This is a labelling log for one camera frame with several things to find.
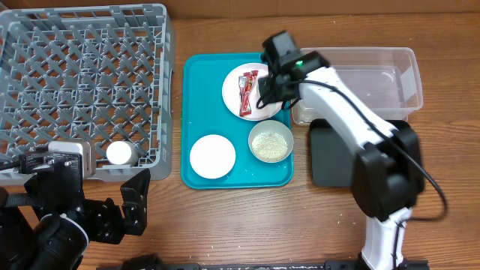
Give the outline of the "white cup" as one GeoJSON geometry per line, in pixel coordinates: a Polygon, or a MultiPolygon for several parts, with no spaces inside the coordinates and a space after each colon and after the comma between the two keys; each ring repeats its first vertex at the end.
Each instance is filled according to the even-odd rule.
{"type": "Polygon", "coordinates": [[[139,154],[132,142],[115,141],[106,149],[106,158],[113,165],[133,166],[139,159],[139,154]]]}

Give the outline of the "clear plastic bin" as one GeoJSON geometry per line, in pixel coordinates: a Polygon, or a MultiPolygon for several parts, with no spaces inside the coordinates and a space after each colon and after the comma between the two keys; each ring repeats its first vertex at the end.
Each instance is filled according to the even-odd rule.
{"type": "Polygon", "coordinates": [[[310,47],[336,69],[341,80],[386,120],[404,120],[423,107],[416,55],[408,47],[310,47]]]}

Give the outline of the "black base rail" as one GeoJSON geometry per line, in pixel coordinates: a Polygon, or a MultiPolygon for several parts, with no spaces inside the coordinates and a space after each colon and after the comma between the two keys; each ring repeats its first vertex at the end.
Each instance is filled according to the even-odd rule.
{"type": "Polygon", "coordinates": [[[327,260],[315,263],[277,264],[226,264],[204,265],[198,263],[163,262],[157,254],[138,256],[121,265],[99,266],[97,270],[361,270],[368,269],[360,259],[327,260]]]}

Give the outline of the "pink bowl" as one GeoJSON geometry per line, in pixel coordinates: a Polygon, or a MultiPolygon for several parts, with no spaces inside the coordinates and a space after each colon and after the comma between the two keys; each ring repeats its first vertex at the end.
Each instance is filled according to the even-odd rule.
{"type": "Polygon", "coordinates": [[[236,162],[236,150],[224,136],[210,134],[198,139],[190,150],[193,171],[205,179],[227,175],[236,162]]]}

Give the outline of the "large white plate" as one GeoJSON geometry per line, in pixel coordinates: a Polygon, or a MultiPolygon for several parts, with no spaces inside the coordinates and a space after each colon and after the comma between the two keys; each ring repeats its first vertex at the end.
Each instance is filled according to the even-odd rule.
{"type": "Polygon", "coordinates": [[[262,121],[269,119],[281,110],[281,102],[270,103],[262,109],[257,109],[256,104],[260,98],[258,88],[258,79],[253,84],[253,90],[249,97],[251,113],[240,116],[241,95],[239,87],[239,77],[250,71],[258,71],[258,77],[266,77],[268,75],[268,66],[260,63],[241,64],[231,70],[223,81],[222,98],[228,110],[241,119],[248,121],[262,121]]]}

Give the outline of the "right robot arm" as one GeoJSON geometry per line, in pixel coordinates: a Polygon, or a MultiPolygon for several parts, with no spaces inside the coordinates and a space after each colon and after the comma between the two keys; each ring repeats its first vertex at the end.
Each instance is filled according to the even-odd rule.
{"type": "Polygon", "coordinates": [[[307,101],[353,154],[351,191],[367,217],[363,269],[403,269],[406,223],[425,189],[419,138],[371,111],[317,51],[304,54],[288,31],[267,38],[261,59],[267,76],[259,79],[258,108],[307,101]]]}

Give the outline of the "grey bowl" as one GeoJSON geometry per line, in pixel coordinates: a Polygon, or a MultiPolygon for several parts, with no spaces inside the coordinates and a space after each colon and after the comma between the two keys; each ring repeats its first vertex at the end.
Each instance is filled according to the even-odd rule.
{"type": "MultiPolygon", "coordinates": [[[[275,121],[275,120],[261,121],[252,128],[252,130],[250,131],[249,137],[248,137],[248,145],[249,145],[249,148],[250,148],[251,152],[252,152],[251,143],[252,143],[253,138],[257,134],[260,134],[262,132],[279,133],[287,141],[288,146],[289,146],[289,152],[287,153],[286,157],[284,157],[280,161],[285,160],[292,153],[293,145],[294,145],[294,139],[293,139],[293,134],[292,134],[291,130],[285,124],[283,124],[282,122],[275,121]]],[[[264,161],[264,160],[260,160],[260,161],[266,162],[266,163],[277,163],[277,162],[267,162],[267,161],[264,161]]]]}

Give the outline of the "teal serving tray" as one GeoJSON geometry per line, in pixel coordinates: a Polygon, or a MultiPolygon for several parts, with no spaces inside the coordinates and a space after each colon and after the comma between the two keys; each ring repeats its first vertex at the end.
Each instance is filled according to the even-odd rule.
{"type": "Polygon", "coordinates": [[[256,123],[230,112],[222,97],[222,86],[230,71],[243,64],[259,62],[258,52],[201,54],[186,61],[181,120],[181,178],[190,188],[279,187],[293,177],[292,154],[278,163],[266,163],[254,157],[248,146],[248,136],[256,123]],[[235,149],[232,169],[217,179],[198,175],[190,162],[194,143],[211,134],[225,137],[235,149]]]}

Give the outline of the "grey plastic dish rack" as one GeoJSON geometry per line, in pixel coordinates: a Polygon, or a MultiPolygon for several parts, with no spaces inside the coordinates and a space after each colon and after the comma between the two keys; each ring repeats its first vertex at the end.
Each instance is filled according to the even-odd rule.
{"type": "MultiPolygon", "coordinates": [[[[176,33],[162,4],[1,12],[1,164],[52,141],[87,142],[95,177],[123,182],[172,170],[176,33]],[[134,144],[133,166],[107,147],[134,144]]],[[[13,169],[3,185],[27,180],[13,169]]]]}

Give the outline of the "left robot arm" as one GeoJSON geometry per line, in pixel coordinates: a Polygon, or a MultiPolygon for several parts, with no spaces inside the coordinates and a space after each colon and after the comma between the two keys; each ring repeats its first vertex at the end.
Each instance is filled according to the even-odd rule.
{"type": "Polygon", "coordinates": [[[122,205],[86,199],[81,154],[31,152],[1,169],[31,176],[22,193],[1,189],[2,269],[77,269],[91,242],[117,245],[146,229],[148,169],[121,186],[122,205]]]}

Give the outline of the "black tray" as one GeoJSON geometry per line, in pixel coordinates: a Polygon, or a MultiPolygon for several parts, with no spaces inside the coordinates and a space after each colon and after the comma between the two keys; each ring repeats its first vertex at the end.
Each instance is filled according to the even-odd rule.
{"type": "Polygon", "coordinates": [[[310,123],[312,182],[324,188],[350,188],[355,175],[356,155],[325,119],[310,123]]]}

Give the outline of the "pile of rice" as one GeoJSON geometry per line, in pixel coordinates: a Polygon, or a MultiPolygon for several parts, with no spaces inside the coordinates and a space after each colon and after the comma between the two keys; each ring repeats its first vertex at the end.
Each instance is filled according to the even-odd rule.
{"type": "Polygon", "coordinates": [[[278,162],[287,156],[289,146],[279,133],[262,132],[257,134],[251,143],[253,154],[260,160],[278,162]]]}

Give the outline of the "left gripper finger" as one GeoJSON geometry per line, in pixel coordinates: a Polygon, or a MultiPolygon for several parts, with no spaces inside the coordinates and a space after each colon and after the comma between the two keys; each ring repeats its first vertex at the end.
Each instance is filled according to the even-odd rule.
{"type": "Polygon", "coordinates": [[[83,199],[81,154],[35,152],[19,156],[19,173],[33,174],[24,184],[48,205],[73,205],[83,199]]]}
{"type": "Polygon", "coordinates": [[[150,170],[144,169],[126,181],[120,188],[124,200],[121,208],[124,213],[125,234],[141,236],[146,229],[147,195],[150,180],[150,170]]]}

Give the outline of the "red snack wrapper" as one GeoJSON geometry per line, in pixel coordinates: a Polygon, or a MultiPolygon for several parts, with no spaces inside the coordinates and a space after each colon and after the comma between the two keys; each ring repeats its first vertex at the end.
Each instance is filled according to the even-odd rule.
{"type": "Polygon", "coordinates": [[[252,70],[243,73],[238,77],[238,87],[240,96],[239,115],[241,117],[251,114],[250,95],[254,88],[254,83],[257,81],[258,70],[252,70]]]}

